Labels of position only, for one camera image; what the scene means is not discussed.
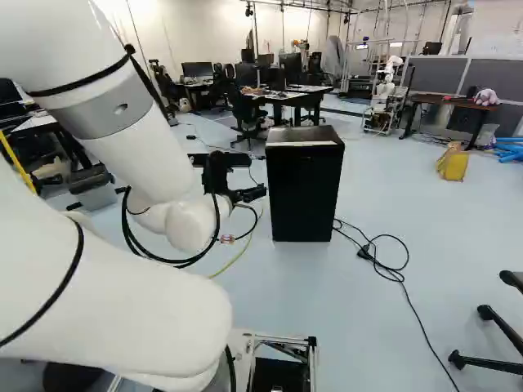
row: wall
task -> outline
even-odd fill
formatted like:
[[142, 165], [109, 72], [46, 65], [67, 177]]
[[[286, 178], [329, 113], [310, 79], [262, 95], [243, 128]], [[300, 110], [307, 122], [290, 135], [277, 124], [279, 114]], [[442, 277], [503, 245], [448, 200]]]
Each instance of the wall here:
[[[95, 0], [113, 23], [124, 42], [130, 42], [138, 50], [137, 39], [126, 0]], [[136, 30], [146, 59], [157, 58], [177, 78], [181, 74], [181, 62], [212, 61], [237, 62], [240, 50], [245, 47], [245, 38], [253, 27], [253, 18], [244, 15], [245, 3], [239, 0], [128, 0], [136, 22]], [[523, 17], [521, 0], [475, 0], [472, 5], [476, 11], [472, 18], [470, 32], [473, 36], [471, 49], [478, 43], [495, 37], [511, 37]], [[407, 44], [404, 54], [419, 53], [425, 41], [438, 41], [440, 38], [446, 4], [438, 2], [427, 5], [425, 20], [419, 37], [418, 29], [422, 6], [409, 8], [409, 29], [407, 39], [419, 39]], [[282, 41], [282, 15], [278, 6], [257, 5], [258, 42], [260, 53], [279, 50], [289, 51], [291, 39], [307, 36], [307, 25], [311, 18], [308, 38], [311, 49], [321, 50], [329, 35], [340, 34], [345, 41], [347, 29], [352, 40], [355, 16], [349, 25], [343, 24], [344, 15], [331, 12], [327, 32], [327, 12], [286, 7], [284, 13], [284, 42]], [[407, 18], [404, 8], [391, 10], [389, 37], [401, 40], [405, 32]], [[369, 36], [380, 38], [381, 31], [374, 32], [376, 12], [361, 14], [358, 18], [356, 40]], [[399, 49], [391, 54], [400, 54]], [[356, 58], [366, 56], [366, 51], [357, 51]], [[144, 64], [141, 53], [138, 59]]]
[[[139, 51], [125, 0], [95, 0], [110, 19], [122, 40]], [[239, 0], [129, 0], [136, 31], [146, 59], [159, 59], [173, 78], [186, 61], [235, 63], [245, 38], [253, 29], [253, 18], [245, 16], [245, 3]], [[279, 7], [257, 5], [260, 53], [290, 51], [292, 39], [307, 36], [313, 51], [320, 50], [326, 34], [326, 12], [286, 7], [284, 42]], [[141, 53], [137, 58], [144, 63]]]

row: yellow cable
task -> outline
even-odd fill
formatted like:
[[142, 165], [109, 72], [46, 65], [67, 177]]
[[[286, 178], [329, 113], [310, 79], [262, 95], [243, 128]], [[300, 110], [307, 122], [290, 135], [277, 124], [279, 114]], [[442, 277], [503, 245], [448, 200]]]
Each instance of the yellow cable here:
[[3, 131], [0, 129], [0, 141], [2, 142], [3, 148], [6, 149], [7, 154], [9, 155], [9, 158], [11, 158], [11, 161], [15, 164], [16, 170], [20, 173], [22, 176], [22, 179], [24, 180], [25, 184], [33, 191], [34, 194], [36, 194], [36, 188], [34, 188], [33, 182], [31, 181], [31, 177], [25, 172], [22, 165], [20, 165], [20, 162], [18, 158], [15, 155], [15, 152], [12, 150], [11, 146], [7, 142], [7, 139], [5, 135], [3, 134]]
[[[263, 216], [263, 207], [261, 208], [261, 213], [260, 213], [260, 216], [258, 217], [258, 223], [260, 221], [260, 219], [262, 218]], [[238, 261], [238, 259], [244, 255], [244, 253], [247, 251], [248, 249], [248, 246], [251, 244], [251, 240], [253, 239], [253, 234], [254, 234], [254, 230], [252, 231], [252, 233], [248, 236], [248, 240], [247, 242], [245, 243], [244, 247], [238, 252], [238, 254], [236, 256], [234, 256], [227, 264], [225, 264], [223, 266], [223, 268], [221, 268], [218, 272], [216, 272], [215, 274], [212, 274], [212, 275], [209, 275], [208, 278], [209, 279], [213, 279], [215, 278], [216, 276], [218, 276], [219, 274], [222, 274], [224, 273], [225, 271], [227, 271], [229, 269], [229, 267], [231, 267], [236, 261]]]

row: black box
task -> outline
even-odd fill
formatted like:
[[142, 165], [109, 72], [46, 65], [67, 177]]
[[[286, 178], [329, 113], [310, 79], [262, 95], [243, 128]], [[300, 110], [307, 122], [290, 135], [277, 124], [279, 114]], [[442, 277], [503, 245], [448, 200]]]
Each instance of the black box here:
[[266, 156], [275, 241], [330, 241], [344, 151], [330, 125], [271, 128]]

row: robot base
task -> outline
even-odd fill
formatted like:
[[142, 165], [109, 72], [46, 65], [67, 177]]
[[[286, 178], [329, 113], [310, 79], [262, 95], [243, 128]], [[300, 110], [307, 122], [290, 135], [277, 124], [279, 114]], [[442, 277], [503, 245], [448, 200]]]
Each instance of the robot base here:
[[[262, 346], [269, 359], [257, 351]], [[318, 346], [316, 338], [309, 336], [269, 336], [245, 330], [233, 330], [229, 347], [235, 359], [237, 392], [316, 392]], [[222, 355], [217, 374], [202, 392], [230, 392], [229, 368]]]

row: pink stuffed toy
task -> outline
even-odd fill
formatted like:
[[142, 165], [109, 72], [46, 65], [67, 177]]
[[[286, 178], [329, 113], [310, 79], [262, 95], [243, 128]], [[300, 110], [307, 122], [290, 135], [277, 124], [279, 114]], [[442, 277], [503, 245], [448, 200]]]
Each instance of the pink stuffed toy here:
[[499, 105], [501, 103], [499, 102], [496, 91], [491, 88], [486, 88], [478, 92], [474, 98], [474, 102], [476, 102], [476, 105], [483, 106]]

